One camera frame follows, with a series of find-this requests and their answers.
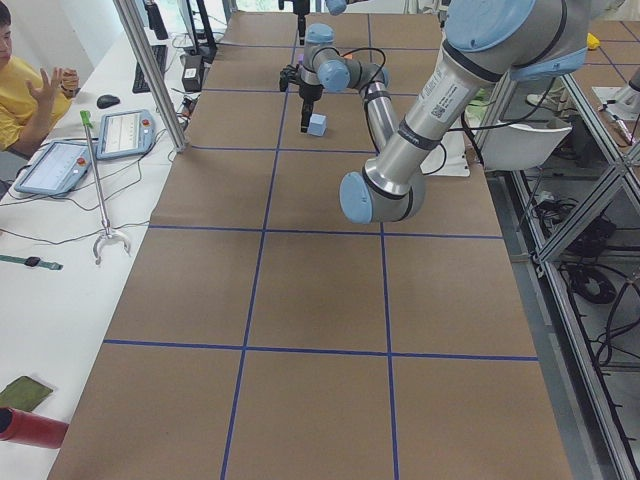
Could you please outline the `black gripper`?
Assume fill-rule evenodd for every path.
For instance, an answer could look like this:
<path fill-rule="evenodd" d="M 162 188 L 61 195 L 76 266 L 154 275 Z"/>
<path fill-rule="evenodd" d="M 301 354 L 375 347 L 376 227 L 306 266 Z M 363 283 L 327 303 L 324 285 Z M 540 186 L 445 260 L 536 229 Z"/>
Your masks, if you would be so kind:
<path fill-rule="evenodd" d="M 279 90 L 286 92 L 290 85 L 298 86 L 298 95 L 303 100 L 300 131 L 307 133 L 314 104 L 321 99 L 323 86 L 316 73 L 304 66 L 286 66 L 279 73 Z"/>
<path fill-rule="evenodd" d="M 278 0 L 278 8 L 284 11 L 291 4 L 292 12 L 298 14 L 298 38 L 300 46 L 305 45 L 306 39 L 306 15 L 310 13 L 309 0 Z"/>

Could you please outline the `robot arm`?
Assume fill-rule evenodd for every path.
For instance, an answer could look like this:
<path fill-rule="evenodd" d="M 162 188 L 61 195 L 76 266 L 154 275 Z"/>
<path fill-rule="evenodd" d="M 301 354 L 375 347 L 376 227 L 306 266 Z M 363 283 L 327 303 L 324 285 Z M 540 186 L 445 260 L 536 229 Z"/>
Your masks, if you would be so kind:
<path fill-rule="evenodd" d="M 292 12 L 297 18 L 296 23 L 296 39 L 297 45 L 300 47 L 307 44 L 332 45 L 335 41 L 335 32 L 330 25 L 324 23 L 314 23 L 307 25 L 306 16 L 311 12 L 311 2 L 306 0 L 292 0 Z M 325 1 L 329 13 L 333 16 L 344 13 L 349 5 L 355 4 L 355 1 Z"/>
<path fill-rule="evenodd" d="M 444 23 L 442 56 L 414 104 L 397 118 L 383 66 L 342 56 L 326 24 L 309 26 L 302 61 L 280 72 L 303 100 L 302 131 L 323 92 L 356 90 L 377 155 L 339 188 L 353 223 L 397 222 L 415 215 L 425 198 L 421 165 L 477 92 L 501 80 L 558 77 L 586 58 L 589 1 L 453 1 Z"/>

